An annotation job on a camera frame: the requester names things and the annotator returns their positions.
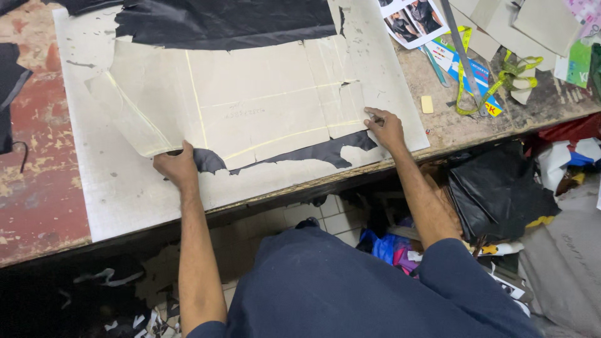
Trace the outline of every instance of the paper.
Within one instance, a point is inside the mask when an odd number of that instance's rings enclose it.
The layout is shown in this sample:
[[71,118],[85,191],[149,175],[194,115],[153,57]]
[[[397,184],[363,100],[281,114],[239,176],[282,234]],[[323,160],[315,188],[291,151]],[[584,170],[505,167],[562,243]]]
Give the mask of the paper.
[[419,47],[449,30],[432,0],[379,0],[379,3],[388,33],[407,49]]
[[599,0],[563,0],[578,22],[582,24],[579,37],[592,36],[601,26],[601,1]]
[[[438,66],[451,75],[455,81],[459,81],[459,54],[457,54],[455,48],[440,37],[437,37],[431,42],[427,42],[425,46],[434,56],[434,60],[436,60]],[[469,59],[469,62],[472,66],[472,71],[474,73],[476,83],[478,84],[478,89],[480,90],[480,93],[484,95],[484,93],[486,93],[489,89],[489,71],[484,68],[484,66],[472,59]],[[465,90],[471,94],[472,90],[469,87],[468,79],[465,76],[465,73],[463,74],[463,85]],[[496,117],[503,111],[501,105],[492,95],[486,100],[484,105],[488,113],[493,117]]]
[[519,58],[543,57],[537,69],[544,72],[555,66],[555,53],[511,25],[518,12],[518,8],[511,3],[512,0],[449,0],[449,2]]
[[[441,0],[432,0],[432,2],[434,2],[438,8],[441,8]],[[492,58],[495,56],[496,51],[499,50],[499,47],[501,47],[501,44],[491,38],[490,35],[477,29],[478,25],[467,16],[463,15],[463,13],[456,9],[455,6],[451,5],[451,11],[453,12],[453,17],[455,18],[457,26],[467,26],[472,28],[472,37],[469,39],[469,48],[479,56],[483,57],[486,61],[492,61]]]
[[522,0],[513,26],[562,57],[582,29],[562,0]]
[[578,87],[586,88],[591,68],[591,46],[574,42],[567,58],[557,55],[553,75]]
[[142,156],[210,149],[229,170],[365,130],[342,35],[235,51],[117,41],[90,93]]

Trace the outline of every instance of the gray fabric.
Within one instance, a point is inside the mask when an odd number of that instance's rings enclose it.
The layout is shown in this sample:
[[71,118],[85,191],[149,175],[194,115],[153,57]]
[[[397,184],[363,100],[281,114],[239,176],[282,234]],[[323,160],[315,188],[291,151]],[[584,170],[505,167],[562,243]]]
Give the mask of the gray fabric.
[[560,200],[550,225],[522,239],[520,262],[542,313],[554,323],[601,338],[599,177]]

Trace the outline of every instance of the measuring tape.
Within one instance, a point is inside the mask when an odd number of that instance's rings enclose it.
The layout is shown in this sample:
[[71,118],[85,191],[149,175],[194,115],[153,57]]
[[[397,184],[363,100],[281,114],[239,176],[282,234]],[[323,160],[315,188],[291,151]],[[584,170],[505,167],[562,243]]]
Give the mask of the measuring tape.
[[[461,39],[461,43],[463,45],[463,49],[465,50],[465,52],[468,51],[468,44],[469,44],[469,39],[472,37],[472,28],[467,27],[467,26],[459,26],[457,27],[457,29],[459,30],[459,32],[463,32],[463,38]],[[507,90],[512,91],[512,90],[521,90],[521,89],[527,89],[527,88],[517,88],[513,85],[513,81],[515,79],[523,79],[523,80],[527,80],[528,81],[528,85],[529,88],[534,88],[538,85],[538,81],[536,80],[536,78],[532,77],[532,76],[527,76],[527,77],[521,77],[519,76],[524,70],[527,69],[532,69],[536,66],[538,66],[542,61],[543,58],[542,57],[527,57],[524,58],[522,60],[527,60],[527,61],[533,61],[533,63],[527,63],[524,66],[520,66],[518,67],[517,65],[519,64],[513,64],[508,62],[507,60],[509,59],[509,56],[511,55],[511,52],[509,50],[507,50],[507,53],[505,55],[505,58],[503,59],[503,67],[502,67],[502,71],[499,72],[499,80],[492,85],[492,87],[490,87],[488,89],[488,91],[486,92],[486,94],[484,94],[484,97],[482,97],[482,100],[480,101],[480,103],[478,104],[478,106],[473,109],[473,110],[465,110],[462,109],[461,107],[459,107],[459,100],[461,100],[461,95],[463,94],[463,89],[465,87],[465,85],[463,84],[463,63],[461,62],[461,60],[459,60],[459,69],[458,69],[458,73],[459,73],[459,93],[457,94],[457,104],[455,104],[456,110],[460,115],[469,115],[469,114],[473,114],[477,111],[479,111],[482,106],[486,103],[486,100],[489,99],[489,97],[494,94],[497,89],[499,89],[500,86],[504,86]]]

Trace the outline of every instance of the right hand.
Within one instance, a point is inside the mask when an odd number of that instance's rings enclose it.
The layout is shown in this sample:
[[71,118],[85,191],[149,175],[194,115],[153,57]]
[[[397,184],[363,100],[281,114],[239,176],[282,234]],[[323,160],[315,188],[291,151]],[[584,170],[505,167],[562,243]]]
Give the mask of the right hand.
[[365,107],[365,112],[373,114],[371,120],[365,120],[365,125],[374,132],[377,140],[390,154],[406,150],[401,120],[393,113],[377,108]]
[[194,147],[186,140],[182,142],[183,151],[177,156],[158,154],[154,157],[153,167],[167,177],[183,192],[198,189],[198,169],[194,163]]

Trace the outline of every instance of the white paper scrap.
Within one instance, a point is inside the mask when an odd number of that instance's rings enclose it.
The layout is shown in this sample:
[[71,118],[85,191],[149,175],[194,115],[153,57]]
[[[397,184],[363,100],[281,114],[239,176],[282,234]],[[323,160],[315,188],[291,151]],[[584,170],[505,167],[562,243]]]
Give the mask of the white paper scrap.
[[117,327],[117,321],[114,321],[113,324],[111,324],[111,325],[105,325],[105,330],[108,331],[115,327]]

